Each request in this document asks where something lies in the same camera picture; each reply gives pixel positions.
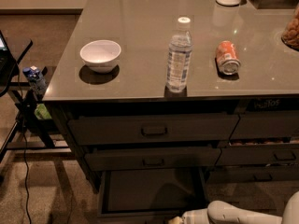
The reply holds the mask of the white and yellow gripper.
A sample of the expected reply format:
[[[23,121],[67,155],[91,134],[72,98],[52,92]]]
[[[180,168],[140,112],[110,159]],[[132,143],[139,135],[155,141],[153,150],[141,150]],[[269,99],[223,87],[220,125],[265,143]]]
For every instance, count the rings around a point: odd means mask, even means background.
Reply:
[[[198,209],[185,212],[181,217],[173,217],[168,224],[210,224],[207,209]]]

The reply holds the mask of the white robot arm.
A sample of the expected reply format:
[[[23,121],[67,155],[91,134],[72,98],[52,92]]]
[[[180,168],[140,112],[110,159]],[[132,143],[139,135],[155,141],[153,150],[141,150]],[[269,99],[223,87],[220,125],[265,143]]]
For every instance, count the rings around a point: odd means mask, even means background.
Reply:
[[[207,208],[187,211],[167,224],[299,224],[299,191],[288,200],[281,217],[213,201]]]

